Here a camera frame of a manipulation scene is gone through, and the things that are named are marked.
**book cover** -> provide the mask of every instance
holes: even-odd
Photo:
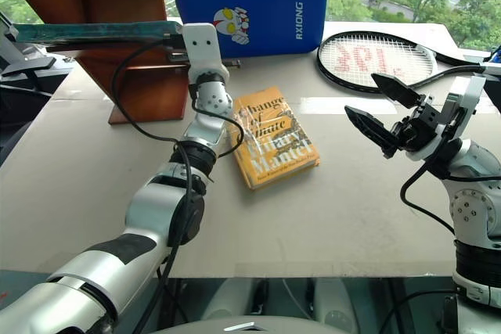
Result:
[[[234,154],[249,188],[260,188],[319,164],[316,147],[277,87],[235,99],[233,117],[245,134]],[[239,134],[233,127],[232,145]]]

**blue bag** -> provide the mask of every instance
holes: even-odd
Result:
[[[310,52],[323,36],[326,0],[175,0],[183,23],[213,23],[222,57]]]

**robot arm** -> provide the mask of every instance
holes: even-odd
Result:
[[[183,37],[192,63],[189,79],[195,106],[231,116],[232,100],[225,92],[229,74],[221,62],[215,28],[210,24],[186,25]],[[123,234],[91,246],[47,282],[0,311],[2,332],[111,332],[114,323],[169,256],[179,232],[186,230],[182,244],[197,234],[208,176],[224,138],[223,123],[198,113],[180,141],[188,155],[193,180],[188,206],[184,204],[186,166],[176,150],[165,170],[134,195]],[[186,228],[186,218],[191,213],[195,215]]]
[[[428,170],[442,180],[450,201],[456,236],[456,270],[452,278],[458,295],[456,332],[483,333],[501,329],[501,311],[478,308],[468,302],[501,308],[501,181],[474,181],[500,176],[501,164],[487,149],[460,136],[478,104],[486,77],[458,77],[442,111],[432,97],[419,95],[394,77],[373,74],[381,91],[413,113],[388,131],[363,111],[346,107],[351,122],[378,144],[387,158],[400,149],[411,160],[425,160]]]

